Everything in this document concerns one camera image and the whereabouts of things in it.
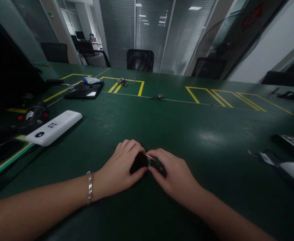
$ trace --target silver bracelet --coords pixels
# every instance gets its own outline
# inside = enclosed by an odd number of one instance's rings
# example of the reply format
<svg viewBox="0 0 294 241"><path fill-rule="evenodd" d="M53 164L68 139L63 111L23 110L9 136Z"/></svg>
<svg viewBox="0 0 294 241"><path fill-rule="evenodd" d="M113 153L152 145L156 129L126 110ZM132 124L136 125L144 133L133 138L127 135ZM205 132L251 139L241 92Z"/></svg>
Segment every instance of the silver bracelet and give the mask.
<svg viewBox="0 0 294 241"><path fill-rule="evenodd" d="M90 173L90 171L87 172L87 176L88 176L88 181L89 181L88 204L87 204L87 206L88 206L90 204L91 194L93 192L93 182L91 181L91 173Z"/></svg>

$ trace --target black monitor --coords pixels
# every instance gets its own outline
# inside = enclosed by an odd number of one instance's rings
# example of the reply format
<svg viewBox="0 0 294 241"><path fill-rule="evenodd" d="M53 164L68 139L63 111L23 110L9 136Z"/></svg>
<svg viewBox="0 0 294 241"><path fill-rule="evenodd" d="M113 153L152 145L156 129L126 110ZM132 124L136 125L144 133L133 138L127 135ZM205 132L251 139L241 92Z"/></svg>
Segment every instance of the black monitor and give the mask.
<svg viewBox="0 0 294 241"><path fill-rule="evenodd" d="M85 35L82 31L75 31L78 39L85 39Z"/></svg>

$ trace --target desk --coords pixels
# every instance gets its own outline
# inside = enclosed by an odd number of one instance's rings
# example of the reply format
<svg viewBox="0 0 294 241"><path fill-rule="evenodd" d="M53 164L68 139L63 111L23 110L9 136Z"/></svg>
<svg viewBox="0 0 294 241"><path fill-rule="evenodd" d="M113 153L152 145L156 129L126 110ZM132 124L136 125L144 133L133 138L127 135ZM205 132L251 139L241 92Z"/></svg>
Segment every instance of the desk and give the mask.
<svg viewBox="0 0 294 241"><path fill-rule="evenodd" d="M117 144L135 139L146 150L162 147L186 160L196 180L237 212L279 240L294 240L294 190L248 153L271 149L273 134L294 135L294 102L271 95L276 86L199 79L123 69L50 63L42 77L66 83L91 75L105 81L95 100L46 98L52 117L66 110L83 120L49 147L40 147L5 175L0 199L100 169ZM117 78L128 81L119 87ZM280 87L279 92L294 90ZM167 100L149 99L162 93ZM7 112L0 120L16 118ZM132 188L72 214L40 240L199 240L211 230L178 205L150 173Z"/></svg>

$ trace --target computer monitor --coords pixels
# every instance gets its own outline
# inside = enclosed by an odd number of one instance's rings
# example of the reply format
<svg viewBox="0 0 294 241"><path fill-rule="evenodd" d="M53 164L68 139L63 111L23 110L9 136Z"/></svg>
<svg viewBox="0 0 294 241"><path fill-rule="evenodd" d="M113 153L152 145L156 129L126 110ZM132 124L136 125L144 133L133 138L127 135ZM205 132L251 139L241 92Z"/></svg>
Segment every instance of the computer monitor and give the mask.
<svg viewBox="0 0 294 241"><path fill-rule="evenodd" d="M26 93L37 96L46 89L46 83L0 24L0 114L20 106Z"/></svg>
<svg viewBox="0 0 294 241"><path fill-rule="evenodd" d="M85 35L82 31L75 31L78 39L85 39Z"/></svg>

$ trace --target person's left hand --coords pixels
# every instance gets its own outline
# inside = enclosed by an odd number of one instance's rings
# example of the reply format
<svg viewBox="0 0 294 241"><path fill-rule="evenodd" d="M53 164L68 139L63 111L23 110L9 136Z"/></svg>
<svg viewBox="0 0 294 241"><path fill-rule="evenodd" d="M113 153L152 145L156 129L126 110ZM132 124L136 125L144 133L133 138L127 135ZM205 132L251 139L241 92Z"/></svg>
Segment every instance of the person's left hand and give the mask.
<svg viewBox="0 0 294 241"><path fill-rule="evenodd" d="M93 175L92 202L130 188L142 178L148 167L129 173L135 157L145 149L135 140L119 143L112 157Z"/></svg>

